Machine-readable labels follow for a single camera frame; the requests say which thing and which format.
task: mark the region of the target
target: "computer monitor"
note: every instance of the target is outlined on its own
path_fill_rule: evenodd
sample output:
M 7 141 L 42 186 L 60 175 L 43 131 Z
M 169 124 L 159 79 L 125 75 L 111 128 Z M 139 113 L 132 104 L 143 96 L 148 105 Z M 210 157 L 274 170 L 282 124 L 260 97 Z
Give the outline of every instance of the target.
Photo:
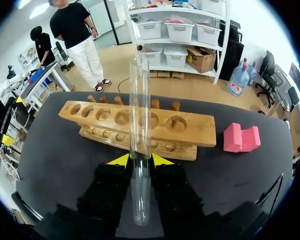
M 300 91 L 300 71 L 294 63 L 291 64 L 289 75 L 291 76 L 292 80 L 294 81 L 295 85 Z

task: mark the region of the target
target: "black cap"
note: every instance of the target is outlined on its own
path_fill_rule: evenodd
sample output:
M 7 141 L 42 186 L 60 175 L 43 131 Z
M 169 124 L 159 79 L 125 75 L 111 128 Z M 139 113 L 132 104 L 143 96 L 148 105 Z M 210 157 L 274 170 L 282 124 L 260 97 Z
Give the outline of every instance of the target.
M 42 27 L 41 26 L 36 26 L 30 32 L 30 38 L 31 38 L 32 41 L 35 41 L 41 36 L 41 34 L 42 34 Z

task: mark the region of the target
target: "white shelving unit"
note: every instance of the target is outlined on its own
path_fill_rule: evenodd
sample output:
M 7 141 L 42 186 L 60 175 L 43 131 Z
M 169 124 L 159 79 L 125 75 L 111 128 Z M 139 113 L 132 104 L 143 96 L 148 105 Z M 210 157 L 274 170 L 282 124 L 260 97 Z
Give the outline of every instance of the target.
M 184 68 L 176 68 L 176 67 L 169 67 L 167 66 L 167 61 L 163 60 L 161 65 L 159 66 L 149 66 L 150 70 L 157 70 L 157 71 L 172 71 L 172 72 L 183 72 L 183 73 L 189 73 L 189 74 L 198 74 L 208 77 L 213 77 L 214 81 L 213 83 L 216 84 L 218 82 L 220 72 L 225 60 L 226 56 L 226 50 L 229 40 L 229 30 L 230 30 L 230 6 L 229 6 L 229 0 L 225 0 L 225 15 L 218 15 L 212 12 L 204 11 L 204 10 L 198 10 L 198 9 L 192 9 L 192 8 L 185 8 L 185 7 L 172 7 L 172 6 L 161 6 L 161 7 L 151 7 L 151 8 L 142 8 L 142 9 L 136 9 L 136 10 L 129 10 L 127 0 L 124 0 L 124 10 L 126 13 L 126 19 L 127 19 L 127 25 L 129 28 L 130 36 L 132 45 L 135 51 L 135 56 L 140 57 L 140 54 L 137 50 L 138 45 L 144 45 L 144 44 L 180 44 L 180 45 L 188 45 L 188 46 L 198 46 L 198 47 L 204 47 L 208 49 L 216 50 L 216 60 L 217 60 L 217 71 L 214 69 L 212 71 L 200 73 L 188 64 L 185 64 Z M 167 33 L 163 33 L 161 38 L 157 39 L 148 39 L 143 40 L 140 37 L 136 37 L 134 27 L 132 24 L 132 18 L 131 16 L 135 15 L 142 15 L 142 14 L 149 14 L 149 13 L 186 13 L 186 14 L 194 14 L 196 16 L 205 16 L 205 17 L 211 17 L 214 18 L 214 21 L 223 20 L 225 21 L 225 32 L 224 32 L 224 39 L 223 39 L 223 46 L 219 45 L 210 45 L 202 42 L 198 42 L 197 38 L 195 36 L 192 36 L 191 41 L 189 42 L 173 42 L 170 41 L 169 36 Z

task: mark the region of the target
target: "cardboard box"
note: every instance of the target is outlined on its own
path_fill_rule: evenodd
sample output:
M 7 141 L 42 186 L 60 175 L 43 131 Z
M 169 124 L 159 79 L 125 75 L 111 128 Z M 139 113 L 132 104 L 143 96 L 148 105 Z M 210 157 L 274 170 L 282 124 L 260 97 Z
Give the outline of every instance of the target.
M 216 56 L 215 51 L 204 47 L 188 47 L 186 63 L 199 73 L 209 72 L 214 69 Z
M 158 71 L 158 78 L 169 78 L 170 71 Z
M 179 72 L 179 71 L 173 71 L 172 72 L 172 77 L 173 78 L 178 78 L 178 79 L 184 79 L 185 78 L 185 73 L 184 72 Z
M 150 78 L 157 78 L 157 77 L 158 77 L 158 71 L 151 70 L 150 71 Z

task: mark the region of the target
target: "test tube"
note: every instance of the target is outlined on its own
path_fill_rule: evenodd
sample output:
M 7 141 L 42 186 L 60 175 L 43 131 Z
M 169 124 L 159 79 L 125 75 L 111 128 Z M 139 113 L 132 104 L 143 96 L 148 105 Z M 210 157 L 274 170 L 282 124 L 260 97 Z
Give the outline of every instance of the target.
M 149 222 L 151 178 L 151 100 L 149 61 L 135 58 L 130 62 L 130 158 L 133 161 L 131 193 L 135 224 Z

